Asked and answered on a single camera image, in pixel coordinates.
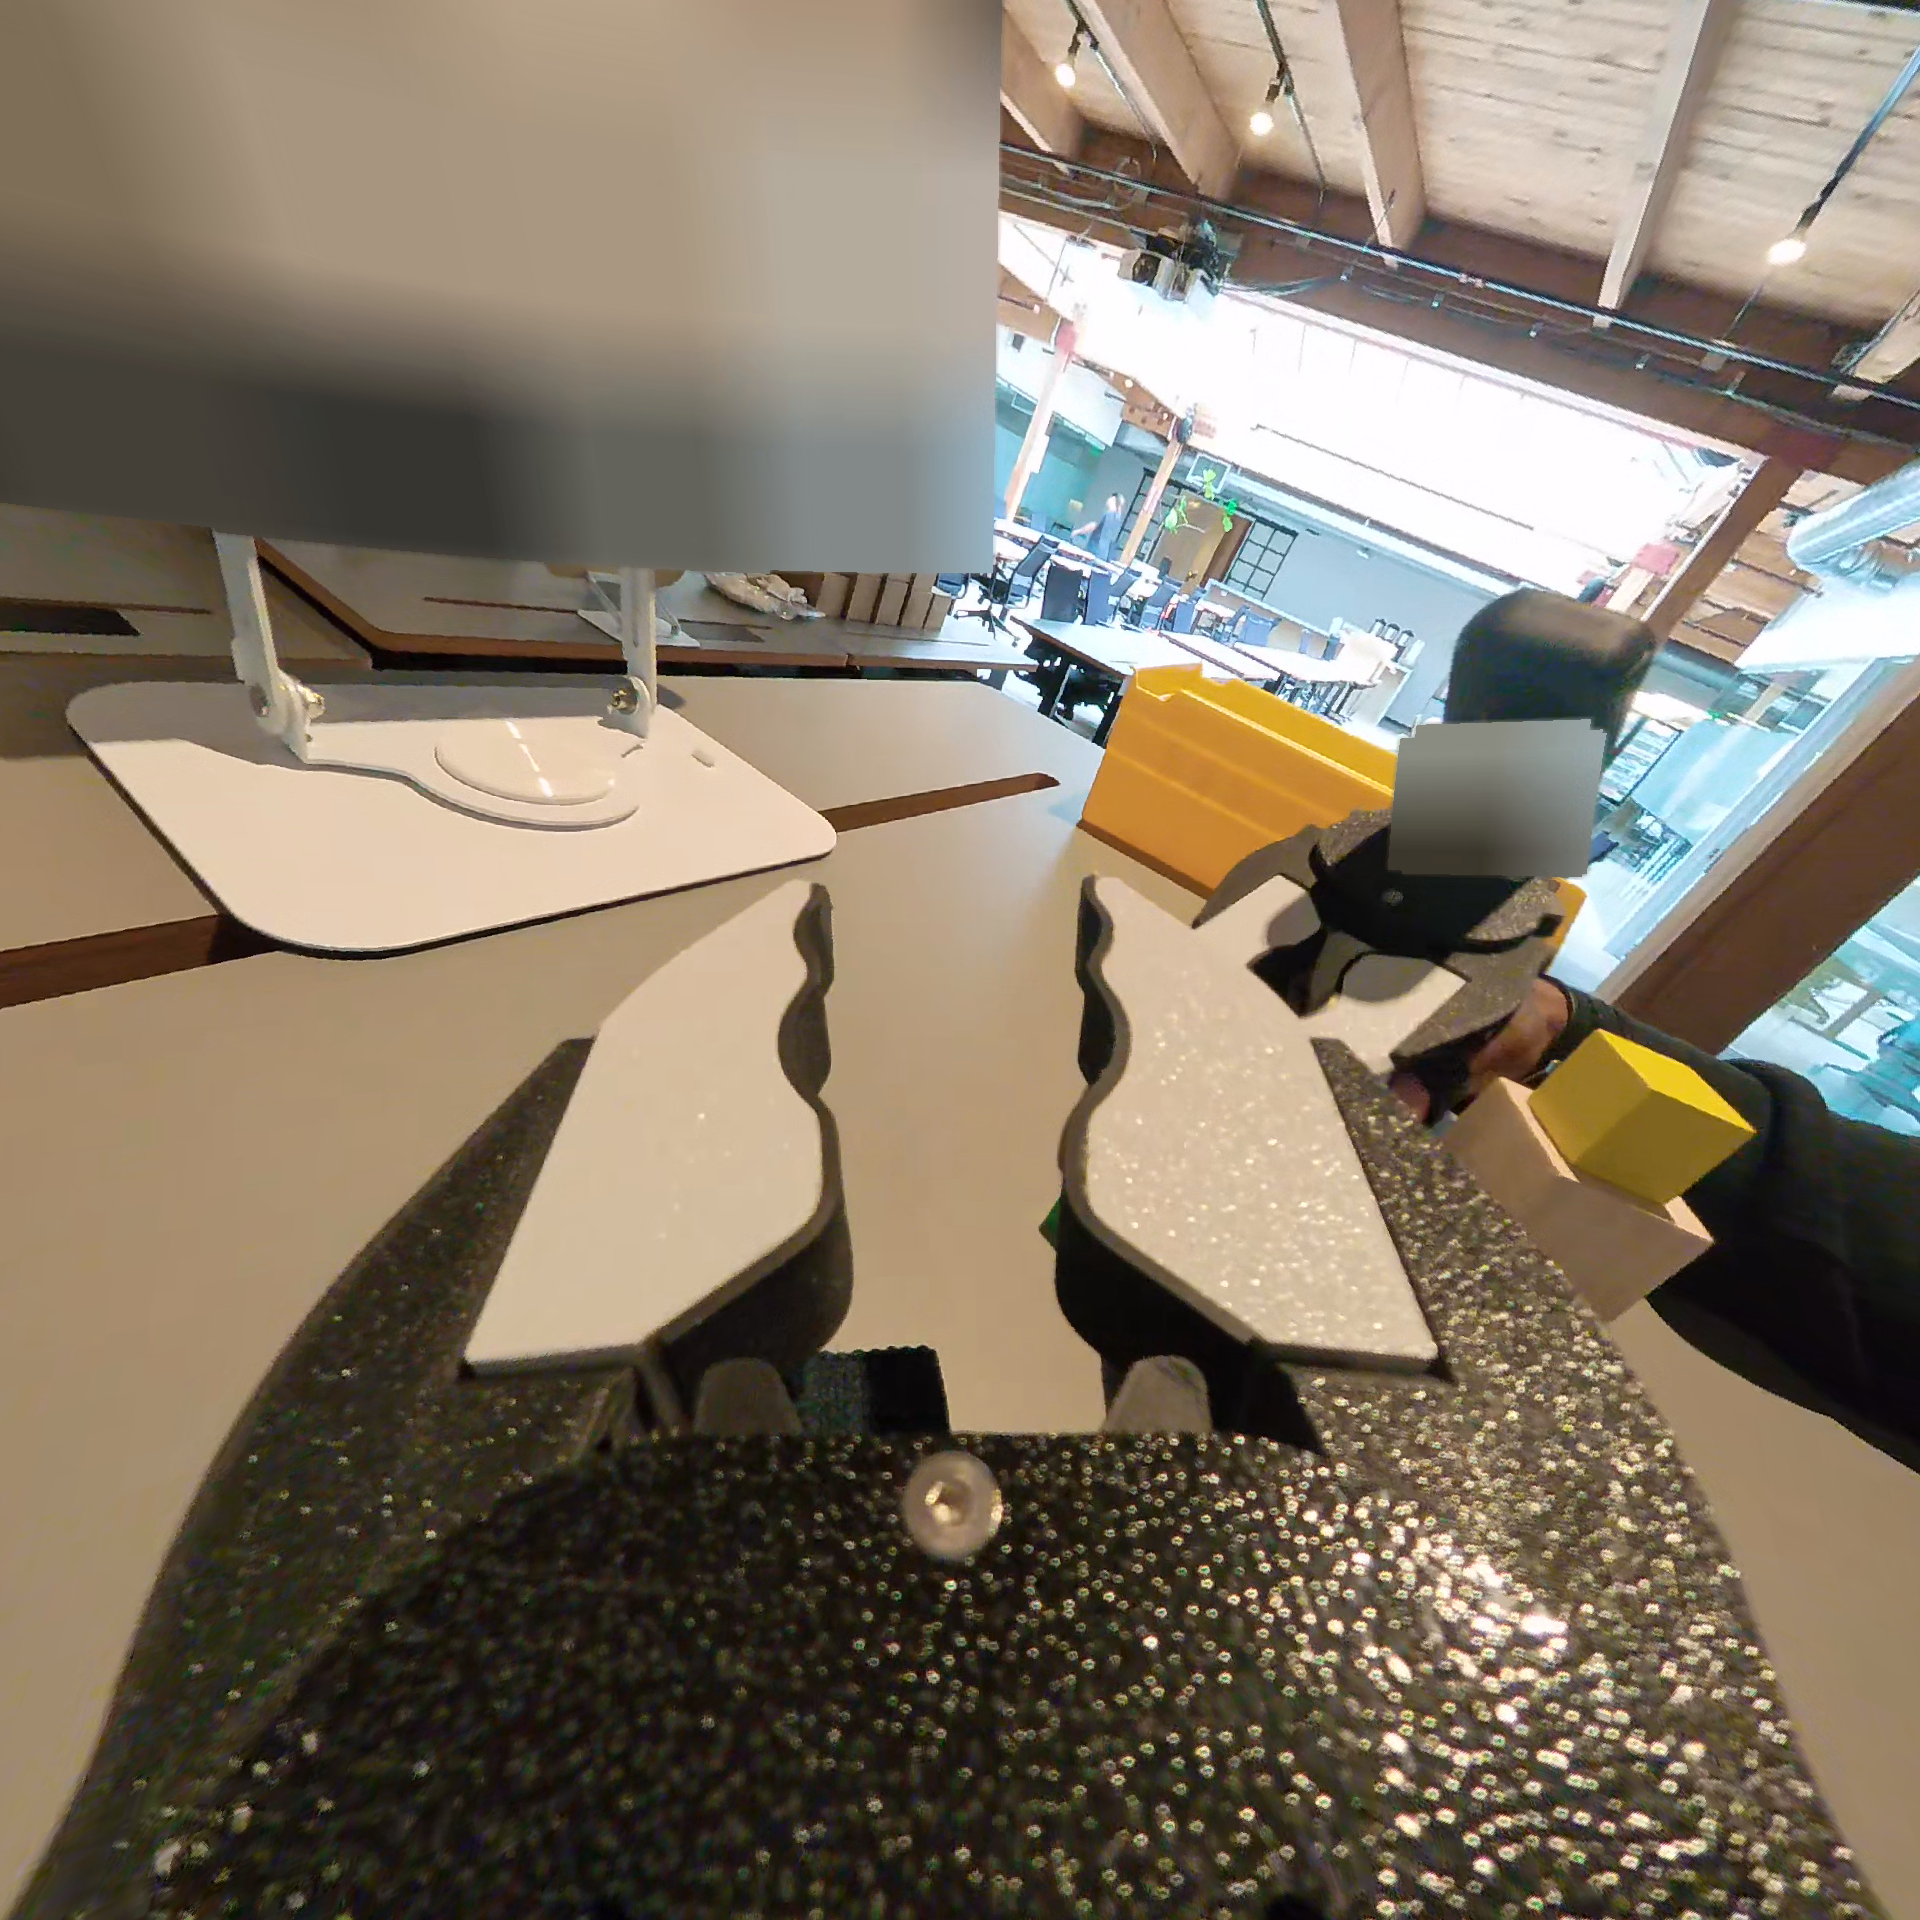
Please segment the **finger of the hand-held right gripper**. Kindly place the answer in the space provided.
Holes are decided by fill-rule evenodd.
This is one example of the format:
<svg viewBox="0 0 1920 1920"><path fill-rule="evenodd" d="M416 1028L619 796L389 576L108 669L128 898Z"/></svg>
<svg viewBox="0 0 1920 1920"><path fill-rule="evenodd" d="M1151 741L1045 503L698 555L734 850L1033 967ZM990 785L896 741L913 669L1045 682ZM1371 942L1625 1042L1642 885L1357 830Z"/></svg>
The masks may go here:
<svg viewBox="0 0 1920 1920"><path fill-rule="evenodd" d="M1311 1016L1343 992L1343 974L1355 967L1355 931L1319 927L1292 943L1272 943L1254 974L1292 1013Z"/></svg>
<svg viewBox="0 0 1920 1920"><path fill-rule="evenodd" d="M1389 810L1357 810L1336 830L1301 830L1254 855L1242 855L1203 898L1193 927L1228 917L1261 885L1286 882L1311 898L1319 921L1336 931L1385 931L1389 921Z"/></svg>

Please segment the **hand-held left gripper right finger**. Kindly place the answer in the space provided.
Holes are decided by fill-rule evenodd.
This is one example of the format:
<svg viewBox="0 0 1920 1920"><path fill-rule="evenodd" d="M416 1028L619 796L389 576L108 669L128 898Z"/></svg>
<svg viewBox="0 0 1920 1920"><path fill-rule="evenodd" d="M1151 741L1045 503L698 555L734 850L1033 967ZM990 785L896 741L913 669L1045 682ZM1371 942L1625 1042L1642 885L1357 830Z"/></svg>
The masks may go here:
<svg viewBox="0 0 1920 1920"><path fill-rule="evenodd" d="M1073 967L1109 1021L1062 1129L1089 1234L1242 1346L1431 1373L1431 1320L1307 1021L1117 877L1079 882Z"/></svg>

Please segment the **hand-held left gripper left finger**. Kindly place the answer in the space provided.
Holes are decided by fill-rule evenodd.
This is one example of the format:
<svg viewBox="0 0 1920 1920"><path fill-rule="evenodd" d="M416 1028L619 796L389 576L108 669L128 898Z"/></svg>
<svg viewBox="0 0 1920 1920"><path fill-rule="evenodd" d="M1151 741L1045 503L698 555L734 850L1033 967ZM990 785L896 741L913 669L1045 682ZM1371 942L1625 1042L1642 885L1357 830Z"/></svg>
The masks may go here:
<svg viewBox="0 0 1920 1920"><path fill-rule="evenodd" d="M565 1096L465 1364L804 1373L854 1313L830 1110L834 907L787 882L624 992Z"/></svg>

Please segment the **yellow wooden cube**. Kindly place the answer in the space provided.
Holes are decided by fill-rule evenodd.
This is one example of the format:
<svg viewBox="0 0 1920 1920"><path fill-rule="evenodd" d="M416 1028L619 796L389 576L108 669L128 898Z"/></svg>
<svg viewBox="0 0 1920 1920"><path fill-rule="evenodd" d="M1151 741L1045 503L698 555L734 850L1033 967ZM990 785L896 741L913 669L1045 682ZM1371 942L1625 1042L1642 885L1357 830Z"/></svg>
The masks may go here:
<svg viewBox="0 0 1920 1920"><path fill-rule="evenodd" d="M1533 1096L1533 1119L1578 1174L1642 1206L1684 1200L1758 1142L1758 1122L1710 1077L1622 1032L1571 1045Z"/></svg>

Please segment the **pale wooden block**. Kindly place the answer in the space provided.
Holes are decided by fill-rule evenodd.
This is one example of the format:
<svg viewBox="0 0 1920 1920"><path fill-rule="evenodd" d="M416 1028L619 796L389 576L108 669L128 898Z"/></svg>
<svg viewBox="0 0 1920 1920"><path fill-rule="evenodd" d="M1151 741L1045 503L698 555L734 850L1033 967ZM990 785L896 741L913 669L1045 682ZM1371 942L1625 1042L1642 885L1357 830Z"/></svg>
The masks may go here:
<svg viewBox="0 0 1920 1920"><path fill-rule="evenodd" d="M1565 1273L1604 1326L1716 1253L1710 1222L1684 1200L1649 1206L1578 1174L1513 1083L1489 1083L1440 1129L1440 1145Z"/></svg>

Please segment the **person's right forearm black sleeve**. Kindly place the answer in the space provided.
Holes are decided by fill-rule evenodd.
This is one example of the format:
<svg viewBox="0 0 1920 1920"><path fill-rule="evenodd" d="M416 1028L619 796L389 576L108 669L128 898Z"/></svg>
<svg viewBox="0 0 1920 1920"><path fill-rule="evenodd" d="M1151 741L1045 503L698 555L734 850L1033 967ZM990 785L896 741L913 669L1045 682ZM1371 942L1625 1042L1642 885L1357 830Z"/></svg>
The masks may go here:
<svg viewBox="0 0 1920 1920"><path fill-rule="evenodd" d="M1689 1066L1758 1142L1684 1200L1716 1245L1649 1308L1735 1379L1920 1464L1920 1142L1838 1119L1799 1067L1724 1066L1559 987L1571 1055L1622 1032Z"/></svg>

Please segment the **person's right hand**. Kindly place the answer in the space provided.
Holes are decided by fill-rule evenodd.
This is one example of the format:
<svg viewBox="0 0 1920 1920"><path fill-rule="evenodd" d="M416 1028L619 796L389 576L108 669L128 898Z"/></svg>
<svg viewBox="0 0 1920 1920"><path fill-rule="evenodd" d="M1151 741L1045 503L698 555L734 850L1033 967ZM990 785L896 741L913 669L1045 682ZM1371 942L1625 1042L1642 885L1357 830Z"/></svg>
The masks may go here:
<svg viewBox="0 0 1920 1920"><path fill-rule="evenodd" d="M1538 1083L1571 1028L1571 992L1553 974L1538 974L1527 1003L1500 1021L1500 1032L1482 1050L1482 1067L1500 1083Z"/></svg>

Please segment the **yellow plastic bin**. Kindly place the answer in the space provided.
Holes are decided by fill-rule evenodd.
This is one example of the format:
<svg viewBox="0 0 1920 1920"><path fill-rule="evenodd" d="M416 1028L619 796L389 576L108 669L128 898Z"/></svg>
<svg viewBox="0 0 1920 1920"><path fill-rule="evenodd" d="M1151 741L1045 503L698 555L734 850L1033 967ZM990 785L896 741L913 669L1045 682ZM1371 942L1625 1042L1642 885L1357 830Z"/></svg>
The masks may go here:
<svg viewBox="0 0 1920 1920"><path fill-rule="evenodd" d="M1117 706L1079 830L1149 868L1216 890L1222 877L1307 830L1389 810L1397 745L1286 709L1202 669L1149 669Z"/></svg>

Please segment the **long background table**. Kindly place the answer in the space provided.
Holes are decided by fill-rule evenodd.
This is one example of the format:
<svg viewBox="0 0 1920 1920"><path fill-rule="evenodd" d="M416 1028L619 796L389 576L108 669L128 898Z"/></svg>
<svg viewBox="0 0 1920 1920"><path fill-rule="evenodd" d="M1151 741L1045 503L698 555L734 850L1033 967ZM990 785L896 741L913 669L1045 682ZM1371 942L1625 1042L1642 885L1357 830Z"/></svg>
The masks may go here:
<svg viewBox="0 0 1920 1920"><path fill-rule="evenodd" d="M1166 636L1040 615L1011 615L1005 625L1031 645L1045 723L1070 727L1079 706L1098 709L1091 745L1109 741L1122 693L1151 669L1193 669L1210 688L1278 693L1280 706L1329 716L1336 727L1371 727L1404 688L1404 669L1389 656L1364 656L1357 636L1343 645L1343 656L1319 663L1292 651L1242 651L1210 636Z"/></svg>

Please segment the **green hanging plant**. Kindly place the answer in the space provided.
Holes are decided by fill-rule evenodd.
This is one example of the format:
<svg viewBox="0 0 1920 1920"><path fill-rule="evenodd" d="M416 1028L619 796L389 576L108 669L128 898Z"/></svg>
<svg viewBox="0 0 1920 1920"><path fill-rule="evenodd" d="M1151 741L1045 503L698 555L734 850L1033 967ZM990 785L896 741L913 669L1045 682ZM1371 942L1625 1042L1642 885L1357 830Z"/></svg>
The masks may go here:
<svg viewBox="0 0 1920 1920"><path fill-rule="evenodd" d="M1157 564L1193 568L1248 520L1242 499L1228 492L1228 469L1193 469L1180 486L1166 492L1157 517Z"/></svg>

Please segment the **white monitor stand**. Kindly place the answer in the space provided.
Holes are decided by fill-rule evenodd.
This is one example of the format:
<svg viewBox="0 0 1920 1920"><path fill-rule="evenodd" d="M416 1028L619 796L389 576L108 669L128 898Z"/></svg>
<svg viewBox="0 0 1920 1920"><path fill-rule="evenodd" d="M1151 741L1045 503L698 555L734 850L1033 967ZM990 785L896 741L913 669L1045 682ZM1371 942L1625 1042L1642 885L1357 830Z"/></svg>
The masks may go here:
<svg viewBox="0 0 1920 1920"><path fill-rule="evenodd" d="M67 723L203 890L270 943L366 957L834 850L821 810L663 709L659 576L619 568L609 688L317 693L278 663L262 545L213 530L232 688L123 682Z"/></svg>

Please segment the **ceiling-mounted device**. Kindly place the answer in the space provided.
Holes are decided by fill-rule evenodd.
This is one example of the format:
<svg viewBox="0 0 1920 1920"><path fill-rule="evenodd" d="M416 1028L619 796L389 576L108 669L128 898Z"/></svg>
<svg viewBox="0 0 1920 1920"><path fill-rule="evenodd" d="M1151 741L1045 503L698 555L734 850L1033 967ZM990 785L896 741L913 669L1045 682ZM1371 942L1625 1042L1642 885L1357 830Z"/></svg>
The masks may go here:
<svg viewBox="0 0 1920 1920"><path fill-rule="evenodd" d="M1233 257L1233 238L1222 238L1210 220L1190 220L1174 233L1143 238L1143 251L1117 261L1117 282L1137 282L1171 310L1210 310L1233 270Z"/></svg>

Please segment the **silver ventilation duct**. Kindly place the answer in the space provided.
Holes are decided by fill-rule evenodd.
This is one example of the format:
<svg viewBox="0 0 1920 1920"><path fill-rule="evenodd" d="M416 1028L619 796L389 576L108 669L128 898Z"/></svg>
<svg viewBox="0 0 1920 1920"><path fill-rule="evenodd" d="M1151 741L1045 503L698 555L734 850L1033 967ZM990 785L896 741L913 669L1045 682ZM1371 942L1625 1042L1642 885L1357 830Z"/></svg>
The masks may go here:
<svg viewBox="0 0 1920 1920"><path fill-rule="evenodd" d="M1788 527L1787 555L1799 576L1857 593L1892 593L1916 576L1916 555L1892 547L1920 527L1920 459Z"/></svg>

